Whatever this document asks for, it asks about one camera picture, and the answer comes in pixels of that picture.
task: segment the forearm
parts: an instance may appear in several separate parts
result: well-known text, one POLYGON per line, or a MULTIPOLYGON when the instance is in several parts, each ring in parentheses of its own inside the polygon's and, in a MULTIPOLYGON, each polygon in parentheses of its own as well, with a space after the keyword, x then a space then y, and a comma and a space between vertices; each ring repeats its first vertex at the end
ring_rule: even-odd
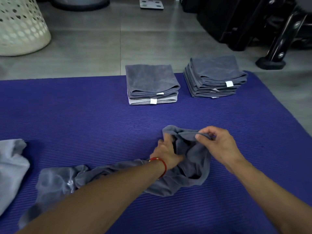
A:
POLYGON ((311 233, 312 208, 253 167, 236 161, 233 173, 279 232, 311 233))
POLYGON ((18 234, 103 234, 163 172, 163 163, 154 160, 92 181, 18 234))

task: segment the stack of folded towels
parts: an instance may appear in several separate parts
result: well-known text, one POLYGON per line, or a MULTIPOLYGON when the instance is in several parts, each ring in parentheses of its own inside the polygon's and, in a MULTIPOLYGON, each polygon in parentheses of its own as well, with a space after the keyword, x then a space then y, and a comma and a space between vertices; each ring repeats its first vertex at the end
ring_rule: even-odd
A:
POLYGON ((184 77, 193 97, 218 98, 235 94, 247 82, 247 73, 239 70, 235 56, 191 58, 184 77))
POLYGON ((130 105, 177 101, 180 84, 171 65, 127 65, 126 78, 130 105))

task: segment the perforated basket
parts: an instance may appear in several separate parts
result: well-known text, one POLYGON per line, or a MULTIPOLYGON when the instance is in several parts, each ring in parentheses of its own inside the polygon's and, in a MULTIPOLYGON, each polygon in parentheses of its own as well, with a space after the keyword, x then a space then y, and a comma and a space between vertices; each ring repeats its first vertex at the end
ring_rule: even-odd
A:
POLYGON ((45 47, 51 35, 36 0, 0 0, 0 55, 17 56, 45 47))

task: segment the red string bracelet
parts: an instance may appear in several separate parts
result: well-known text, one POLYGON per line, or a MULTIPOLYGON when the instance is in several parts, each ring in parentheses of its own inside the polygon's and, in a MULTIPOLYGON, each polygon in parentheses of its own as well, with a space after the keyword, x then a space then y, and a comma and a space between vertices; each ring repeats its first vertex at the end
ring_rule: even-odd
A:
POLYGON ((149 162, 150 162, 150 161, 153 161, 153 160, 159 160, 159 161, 162 161, 162 162, 163 162, 163 165, 165 166, 165 171, 164 171, 163 174, 159 177, 159 178, 162 178, 162 177, 165 175, 166 171, 167 171, 167 165, 166 165, 165 161, 163 161, 161 158, 152 157, 152 158, 149 160, 149 162))

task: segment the white tag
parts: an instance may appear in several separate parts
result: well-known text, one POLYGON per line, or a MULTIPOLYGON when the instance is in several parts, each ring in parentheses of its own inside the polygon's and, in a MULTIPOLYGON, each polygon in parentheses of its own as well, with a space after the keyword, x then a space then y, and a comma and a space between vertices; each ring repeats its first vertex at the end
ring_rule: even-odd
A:
POLYGON ((151 104, 157 104, 157 98, 151 98, 151 104))
POLYGON ((227 87, 232 87, 234 86, 233 82, 230 80, 230 81, 226 81, 225 82, 227 84, 227 87))

